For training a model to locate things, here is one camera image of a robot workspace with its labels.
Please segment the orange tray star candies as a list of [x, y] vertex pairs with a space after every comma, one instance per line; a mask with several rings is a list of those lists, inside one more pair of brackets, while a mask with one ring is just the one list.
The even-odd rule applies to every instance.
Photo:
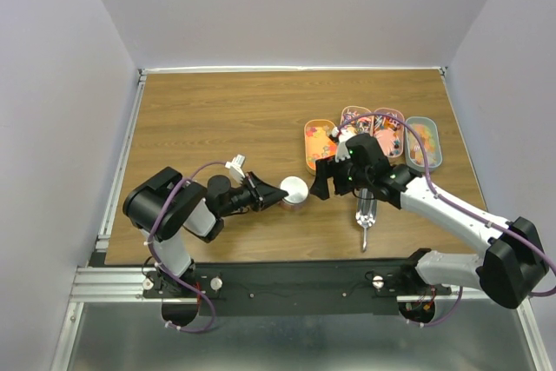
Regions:
[[316, 161], [334, 156], [337, 145], [328, 137], [335, 124], [328, 119], [314, 119], [305, 124], [304, 147], [306, 168], [311, 175], [316, 173]]

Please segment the clear glass jar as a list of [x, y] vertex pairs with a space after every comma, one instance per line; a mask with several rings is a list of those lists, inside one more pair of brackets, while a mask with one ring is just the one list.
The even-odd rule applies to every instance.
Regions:
[[290, 202], [283, 199], [281, 201], [281, 207], [284, 208], [285, 210], [296, 211], [296, 210], [303, 209], [306, 206], [306, 203], [307, 203], [306, 201]]

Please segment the beige tray swirl lollipops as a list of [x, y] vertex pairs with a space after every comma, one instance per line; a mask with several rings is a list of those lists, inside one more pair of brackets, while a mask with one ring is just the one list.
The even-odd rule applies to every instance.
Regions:
[[370, 115], [371, 110], [361, 106], [347, 106], [341, 112], [341, 133], [343, 135], [373, 135], [374, 116]]

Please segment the silver metal scoop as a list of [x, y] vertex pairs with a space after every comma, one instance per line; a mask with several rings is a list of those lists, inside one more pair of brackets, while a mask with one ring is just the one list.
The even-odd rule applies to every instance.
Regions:
[[357, 189], [354, 192], [357, 209], [355, 220], [362, 228], [361, 233], [361, 252], [367, 251], [368, 233], [376, 223], [378, 201], [370, 189]]

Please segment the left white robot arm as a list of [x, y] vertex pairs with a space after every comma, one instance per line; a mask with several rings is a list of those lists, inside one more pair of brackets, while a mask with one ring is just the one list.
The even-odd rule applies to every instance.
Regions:
[[181, 230], [210, 243], [222, 232], [226, 217], [261, 212], [288, 192], [244, 172], [238, 162], [220, 162], [226, 175], [209, 178], [205, 185], [166, 167], [126, 197], [122, 212], [142, 231], [144, 245], [156, 261], [163, 287], [174, 297], [194, 289], [194, 260], [186, 250]]

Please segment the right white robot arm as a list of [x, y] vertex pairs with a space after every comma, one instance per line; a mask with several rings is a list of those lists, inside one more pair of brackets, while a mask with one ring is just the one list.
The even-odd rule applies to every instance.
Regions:
[[515, 309], [533, 295], [548, 273], [531, 221], [492, 215], [436, 187], [418, 170], [390, 163], [368, 134], [339, 142], [334, 156], [316, 161], [310, 193], [327, 200], [357, 189], [367, 189], [378, 201], [428, 219], [474, 251], [463, 255], [428, 250], [400, 272], [400, 285], [409, 294], [440, 284], [477, 288], [501, 307]]

